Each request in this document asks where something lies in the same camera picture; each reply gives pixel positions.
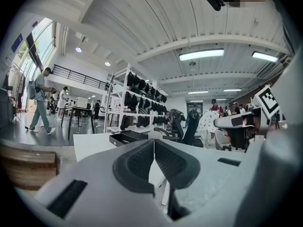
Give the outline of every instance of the office chair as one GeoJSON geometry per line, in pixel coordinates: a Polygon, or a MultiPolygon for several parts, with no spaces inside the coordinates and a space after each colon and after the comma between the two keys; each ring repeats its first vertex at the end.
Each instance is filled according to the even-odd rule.
{"type": "Polygon", "coordinates": [[[214,132],[214,139],[216,143],[217,150],[226,150],[232,151],[232,147],[228,142],[228,138],[224,135],[224,133],[220,130],[216,130],[214,132]]]}

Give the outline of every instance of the white ceiling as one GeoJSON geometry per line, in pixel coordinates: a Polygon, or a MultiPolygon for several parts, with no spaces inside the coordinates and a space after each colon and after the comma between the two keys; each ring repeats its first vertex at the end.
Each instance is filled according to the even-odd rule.
{"type": "Polygon", "coordinates": [[[271,0],[219,12],[206,0],[32,0],[26,11],[68,26],[68,53],[109,72],[130,63],[143,78],[157,79],[170,96],[187,99],[193,98],[188,91],[201,89],[209,93],[195,99],[235,98],[239,93],[223,89],[246,91],[264,81],[258,72],[267,61],[252,58],[254,51],[288,54],[271,0]],[[75,31],[89,38],[82,53],[75,51],[80,43],[75,31]],[[224,56],[194,60],[193,83],[190,61],[180,61],[179,54],[211,48],[224,48],[224,56]]]}

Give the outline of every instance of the wooden bench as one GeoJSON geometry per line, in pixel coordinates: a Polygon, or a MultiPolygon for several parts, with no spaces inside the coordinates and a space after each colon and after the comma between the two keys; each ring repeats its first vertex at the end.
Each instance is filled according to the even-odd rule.
{"type": "Polygon", "coordinates": [[[21,189],[36,191],[58,174],[55,152],[0,146],[0,157],[9,178],[21,189]]]}

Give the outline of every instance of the floor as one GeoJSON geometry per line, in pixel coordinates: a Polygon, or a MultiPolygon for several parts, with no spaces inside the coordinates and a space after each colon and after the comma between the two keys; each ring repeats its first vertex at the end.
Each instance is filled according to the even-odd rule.
{"type": "MultiPolygon", "coordinates": [[[[68,140],[68,125],[69,119],[64,117],[63,125],[61,128],[61,120],[57,120],[57,117],[48,115],[48,121],[50,126],[56,128],[56,131],[47,135],[41,118],[36,126],[38,133],[27,131],[24,127],[29,127],[34,114],[33,113],[22,113],[21,121],[15,118],[8,126],[0,129],[0,138],[4,140],[13,140],[14,142],[28,144],[28,145],[39,145],[39,146],[73,146],[73,134],[76,134],[79,131],[77,126],[71,126],[70,140],[68,140]]],[[[72,124],[76,124],[78,119],[74,117],[72,119],[72,124]]],[[[101,126],[97,129],[97,133],[103,133],[104,120],[94,120],[94,129],[96,126],[101,126]]],[[[87,121],[85,125],[80,128],[80,134],[92,134],[92,128],[90,120],[87,121]]]]}

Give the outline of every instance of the railing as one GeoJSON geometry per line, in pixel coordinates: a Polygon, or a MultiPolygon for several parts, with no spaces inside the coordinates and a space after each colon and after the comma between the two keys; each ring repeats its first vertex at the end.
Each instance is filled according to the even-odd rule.
{"type": "Polygon", "coordinates": [[[96,87],[96,88],[99,88],[102,90],[108,91],[108,89],[109,89],[109,83],[107,83],[107,82],[103,82],[103,81],[85,76],[81,73],[66,69],[66,68],[58,66],[56,64],[55,64],[55,67],[53,68],[53,74],[56,76],[59,76],[59,77],[73,80],[73,81],[82,83],[84,85],[96,87]]]}

